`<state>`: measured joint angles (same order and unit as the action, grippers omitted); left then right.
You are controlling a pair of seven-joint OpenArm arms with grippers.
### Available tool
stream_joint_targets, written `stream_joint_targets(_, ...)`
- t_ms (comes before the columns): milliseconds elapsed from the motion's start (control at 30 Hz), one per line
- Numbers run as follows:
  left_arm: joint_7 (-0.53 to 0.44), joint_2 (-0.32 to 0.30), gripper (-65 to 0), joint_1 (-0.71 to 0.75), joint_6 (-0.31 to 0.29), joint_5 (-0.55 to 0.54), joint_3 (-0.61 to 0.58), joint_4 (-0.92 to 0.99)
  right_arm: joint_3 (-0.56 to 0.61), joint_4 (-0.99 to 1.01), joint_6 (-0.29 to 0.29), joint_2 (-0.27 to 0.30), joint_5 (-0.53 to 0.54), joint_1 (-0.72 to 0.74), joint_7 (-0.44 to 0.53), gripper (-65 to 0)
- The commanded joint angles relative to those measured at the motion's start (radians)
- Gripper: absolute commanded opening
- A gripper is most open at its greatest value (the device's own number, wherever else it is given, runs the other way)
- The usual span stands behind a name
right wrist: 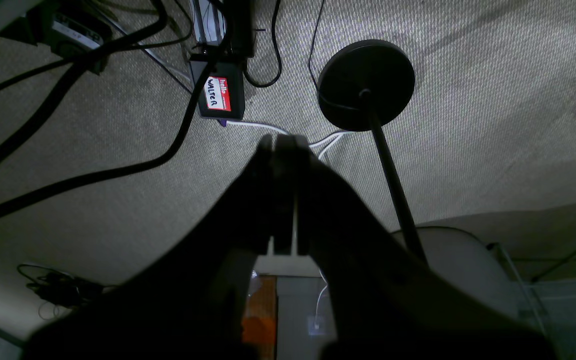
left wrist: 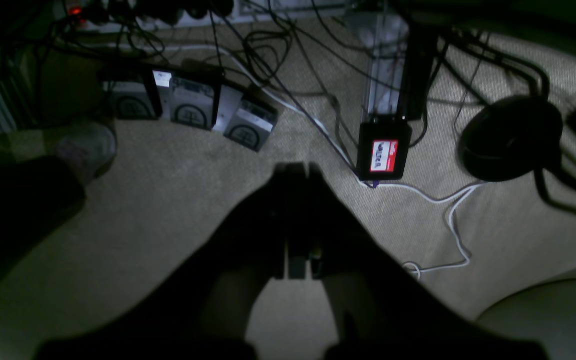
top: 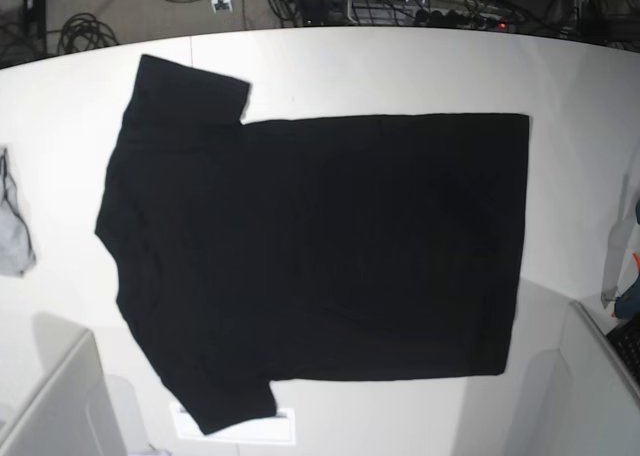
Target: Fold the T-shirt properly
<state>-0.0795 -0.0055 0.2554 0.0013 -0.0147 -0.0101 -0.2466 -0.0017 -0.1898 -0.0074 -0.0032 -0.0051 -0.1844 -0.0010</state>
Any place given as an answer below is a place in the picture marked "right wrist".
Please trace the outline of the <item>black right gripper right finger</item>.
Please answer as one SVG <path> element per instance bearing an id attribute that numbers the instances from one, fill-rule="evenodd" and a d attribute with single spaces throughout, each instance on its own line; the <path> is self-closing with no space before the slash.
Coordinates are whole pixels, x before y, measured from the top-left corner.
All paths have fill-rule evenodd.
<path id="1" fill-rule="evenodd" d="M 555 360 L 551 342 L 437 275 L 317 160 L 279 135 L 275 189 L 288 188 L 297 250 L 327 280 L 336 339 L 322 360 Z"/>

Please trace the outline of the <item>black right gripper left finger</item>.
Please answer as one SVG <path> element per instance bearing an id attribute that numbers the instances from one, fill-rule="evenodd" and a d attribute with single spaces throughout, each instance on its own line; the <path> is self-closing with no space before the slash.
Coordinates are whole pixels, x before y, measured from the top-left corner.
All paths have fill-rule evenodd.
<path id="1" fill-rule="evenodd" d="M 268 248 L 253 214 L 271 150 L 265 135 L 185 238 L 126 283 L 37 330 L 23 358 L 258 360 L 258 349 L 242 340 L 242 319 L 254 264 Z"/>

